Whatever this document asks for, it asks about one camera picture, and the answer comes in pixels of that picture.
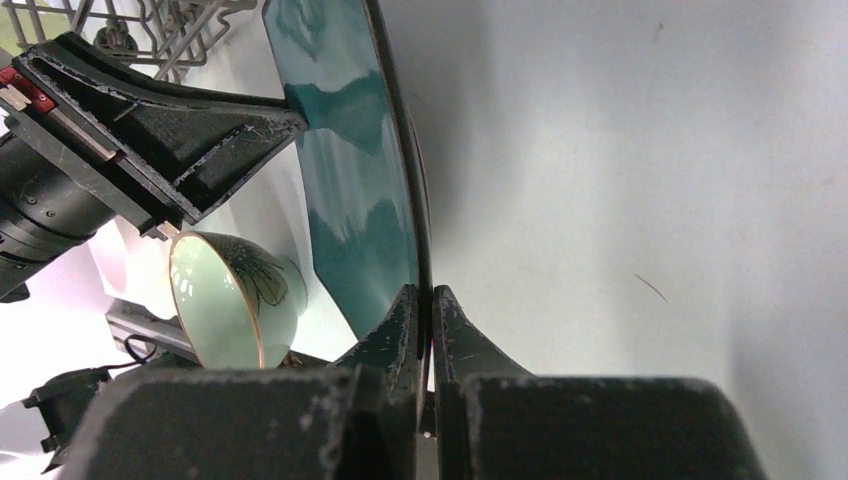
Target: gray dish rack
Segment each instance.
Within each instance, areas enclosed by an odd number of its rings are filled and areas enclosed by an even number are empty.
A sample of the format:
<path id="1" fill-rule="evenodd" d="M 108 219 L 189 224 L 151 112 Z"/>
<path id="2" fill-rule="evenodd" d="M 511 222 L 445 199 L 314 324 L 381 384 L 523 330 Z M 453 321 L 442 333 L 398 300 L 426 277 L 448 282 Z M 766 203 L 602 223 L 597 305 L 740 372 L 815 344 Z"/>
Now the gray dish rack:
<path id="1" fill-rule="evenodd" d="M 230 30 L 226 17 L 258 4 L 258 0 L 119 0 L 116 8 L 115 0 L 98 2 L 105 11 L 94 10 L 94 0 L 79 0 L 77 8 L 72 8 L 71 0 L 53 5 L 0 0 L 0 7 L 9 15 L 22 49 L 48 40 L 41 14 L 60 14 L 67 16 L 76 33 L 100 26 L 93 38 L 85 36 L 102 52 L 126 64 L 147 66 L 141 69 L 156 79 L 181 83 L 189 68 L 206 64 L 207 53 Z M 25 29 L 24 22 L 31 22 L 32 28 Z M 27 30 L 34 32 L 34 38 L 26 35 Z"/>

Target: tree design on cup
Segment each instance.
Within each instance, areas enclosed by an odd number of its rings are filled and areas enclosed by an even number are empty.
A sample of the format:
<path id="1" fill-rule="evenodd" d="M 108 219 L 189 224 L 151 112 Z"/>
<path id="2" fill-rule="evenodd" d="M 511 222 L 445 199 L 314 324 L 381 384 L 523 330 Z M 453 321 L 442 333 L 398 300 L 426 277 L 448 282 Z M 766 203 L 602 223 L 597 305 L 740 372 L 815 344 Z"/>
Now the tree design on cup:
<path id="1" fill-rule="evenodd" d="M 284 267 L 276 258 L 245 240 L 233 241 L 223 237 L 217 242 L 244 286 L 245 297 L 254 315 L 259 315 L 260 300 L 271 306 L 283 303 L 289 287 L 280 273 Z"/>

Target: dish rack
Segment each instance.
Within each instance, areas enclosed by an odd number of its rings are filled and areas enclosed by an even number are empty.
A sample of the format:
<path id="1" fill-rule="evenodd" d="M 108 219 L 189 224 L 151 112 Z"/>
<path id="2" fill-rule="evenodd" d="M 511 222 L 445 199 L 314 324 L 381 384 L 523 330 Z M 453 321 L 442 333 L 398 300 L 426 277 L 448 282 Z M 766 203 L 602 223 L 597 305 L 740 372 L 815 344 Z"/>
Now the dish rack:
<path id="1" fill-rule="evenodd" d="M 50 39 L 43 18 L 63 16 L 68 30 L 83 35 L 100 51 L 157 80 L 174 83 L 182 83 L 189 68 L 206 64 L 207 53 L 230 30 L 226 17 L 258 4 L 258 0 L 98 0 L 97 9 L 95 0 L 78 0 L 75 6 L 72 1 L 76 0 L 0 0 L 0 7 L 8 14 L 22 50 Z"/>

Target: cup rim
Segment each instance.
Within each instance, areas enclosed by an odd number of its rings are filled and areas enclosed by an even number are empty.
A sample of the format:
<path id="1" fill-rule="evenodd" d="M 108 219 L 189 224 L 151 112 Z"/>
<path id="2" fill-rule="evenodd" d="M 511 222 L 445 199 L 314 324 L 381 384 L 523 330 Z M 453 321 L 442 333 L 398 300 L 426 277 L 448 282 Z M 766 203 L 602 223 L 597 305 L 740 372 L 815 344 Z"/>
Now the cup rim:
<path id="1" fill-rule="evenodd" d="M 247 301 L 247 291 L 245 290 L 244 285 L 241 282 L 241 279 L 239 278 L 238 275 L 236 275 L 236 272 L 230 267 L 230 265 L 226 261 L 224 261 L 224 258 L 221 256 L 221 253 L 218 251 L 218 249 L 215 248 L 215 246 L 212 245 L 212 243 L 210 243 L 209 240 L 206 239 L 206 237 L 204 237 L 203 232 L 186 231 L 186 232 L 178 233 L 177 235 L 174 236 L 174 238 L 171 239 L 171 248 L 169 249 L 169 252 L 168 252 L 168 285 L 171 286 L 171 298 L 174 301 L 174 307 L 177 309 L 177 320 L 180 322 L 180 327 L 182 327 L 183 332 L 186 334 L 186 337 L 188 337 L 188 341 L 191 344 L 191 348 L 194 349 L 194 354 L 197 356 L 197 361 L 200 362 L 200 365 L 203 368 L 207 368 L 206 365 L 203 362 L 203 359 L 200 358 L 200 353 L 197 351 L 197 348 L 194 346 L 194 343 L 191 341 L 191 335 L 189 334 L 188 330 L 186 330 L 185 323 L 183 323 L 183 317 L 180 314 L 180 310 L 181 310 L 180 305 L 179 305 L 179 303 L 177 303 L 177 294 L 174 291 L 173 277 L 171 277 L 171 270 L 173 268 L 173 263 L 174 263 L 174 250 L 176 249 L 177 243 L 179 243 L 180 240 L 182 240 L 184 238 L 188 238 L 188 237 L 197 238 L 198 240 L 205 243 L 206 246 L 209 247 L 213 252 L 215 252 L 215 255 L 218 256 L 218 259 L 224 265 L 224 268 L 227 269 L 230 276 L 233 278 L 233 281 L 238 286 L 239 292 L 241 292 L 241 300 L 242 300 L 242 302 L 244 302 L 245 310 L 247 310 L 247 314 L 250 317 L 250 323 L 253 326 L 253 336 L 256 339 L 256 348 L 259 352 L 259 369 L 260 370 L 264 369 L 265 368 L 265 350 L 262 346 L 262 330 L 260 330 L 260 328 L 259 328 L 259 321 L 256 317 L 256 312 L 253 311 L 253 309 L 250 307 L 250 302 Z"/>

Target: cup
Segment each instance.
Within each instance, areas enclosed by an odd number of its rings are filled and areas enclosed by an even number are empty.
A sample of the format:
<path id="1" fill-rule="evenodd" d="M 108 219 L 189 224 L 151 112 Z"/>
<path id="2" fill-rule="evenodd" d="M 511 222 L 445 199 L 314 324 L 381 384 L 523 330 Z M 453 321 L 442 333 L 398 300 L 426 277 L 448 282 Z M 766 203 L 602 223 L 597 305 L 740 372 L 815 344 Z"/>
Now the cup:
<path id="1" fill-rule="evenodd" d="M 177 316 L 204 368 L 283 362 L 307 305 L 289 259 L 232 235 L 188 231 L 171 242 L 169 272 Z"/>

